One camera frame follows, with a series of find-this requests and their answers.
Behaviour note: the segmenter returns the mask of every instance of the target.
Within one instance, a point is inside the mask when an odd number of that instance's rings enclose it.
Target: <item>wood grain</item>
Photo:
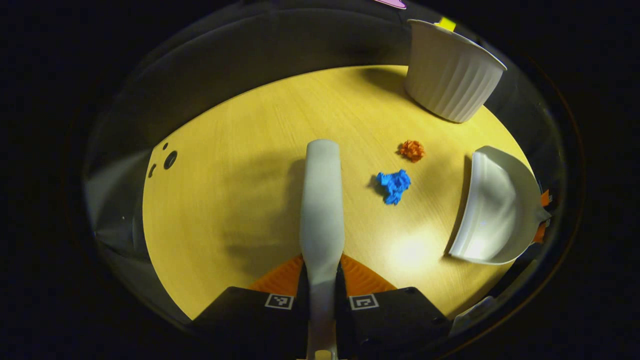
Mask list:
[[[442,120],[405,94],[405,74],[384,65],[283,79],[217,105],[156,146],[145,237],[162,284],[190,318],[227,286],[247,287],[300,253],[305,149],[318,138],[340,145],[345,254],[398,288],[418,287],[449,317],[502,277],[510,264],[445,251],[463,214],[472,153],[491,145],[529,164],[486,108],[463,124]],[[420,141],[425,157],[396,154],[405,140]],[[385,205],[372,179],[402,168],[412,185],[397,206]]]

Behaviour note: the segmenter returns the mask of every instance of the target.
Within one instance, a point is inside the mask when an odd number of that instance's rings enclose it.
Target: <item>white dustpan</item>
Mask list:
[[[473,154],[467,206],[449,253],[473,263],[508,263],[550,217],[531,171],[506,152],[482,147]]]

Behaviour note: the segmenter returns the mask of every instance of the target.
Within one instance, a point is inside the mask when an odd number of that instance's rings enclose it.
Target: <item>black background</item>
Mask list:
[[[89,269],[77,184],[88,116],[147,52],[223,4],[24,3],[6,9],[10,358],[211,357]],[[454,357],[631,357],[630,258],[639,126],[631,3],[432,1],[500,48],[525,51],[566,97],[582,133],[588,201],[563,266],[521,311]],[[73,149],[71,155],[65,155]]]

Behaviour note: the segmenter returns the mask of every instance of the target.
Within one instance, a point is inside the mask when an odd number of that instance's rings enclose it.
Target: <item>crumpled orange paper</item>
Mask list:
[[[422,144],[417,141],[407,140],[398,147],[398,153],[407,157],[412,163],[415,163],[424,156],[424,148]]]

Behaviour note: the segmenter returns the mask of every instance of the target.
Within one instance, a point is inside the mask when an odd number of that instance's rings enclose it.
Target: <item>white ribbed cup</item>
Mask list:
[[[467,121],[489,98],[506,66],[462,35],[426,21],[408,23],[412,41],[405,90],[434,114]]]

